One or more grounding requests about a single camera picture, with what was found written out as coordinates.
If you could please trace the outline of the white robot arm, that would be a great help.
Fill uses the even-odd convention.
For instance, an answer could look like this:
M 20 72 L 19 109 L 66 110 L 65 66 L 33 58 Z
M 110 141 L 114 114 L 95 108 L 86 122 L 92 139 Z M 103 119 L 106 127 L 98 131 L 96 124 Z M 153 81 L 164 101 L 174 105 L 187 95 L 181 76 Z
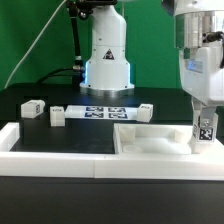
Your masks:
M 93 10 L 92 56 L 81 90 L 131 90 L 126 22 L 114 9 L 116 0 L 85 2 Z M 216 108 L 224 105 L 224 0 L 161 0 L 161 6 L 174 17 L 181 85 L 192 96 L 194 122 L 213 128 Z

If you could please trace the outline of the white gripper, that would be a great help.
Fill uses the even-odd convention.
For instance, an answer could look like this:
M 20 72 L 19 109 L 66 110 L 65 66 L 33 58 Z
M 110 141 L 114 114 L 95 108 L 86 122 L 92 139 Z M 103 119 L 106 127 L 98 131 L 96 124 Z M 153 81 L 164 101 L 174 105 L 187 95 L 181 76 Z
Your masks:
M 190 58 L 179 51 L 181 85 L 184 91 L 203 105 L 200 110 L 200 127 L 214 128 L 217 125 L 215 106 L 224 106 L 224 68 L 221 44 L 192 49 Z

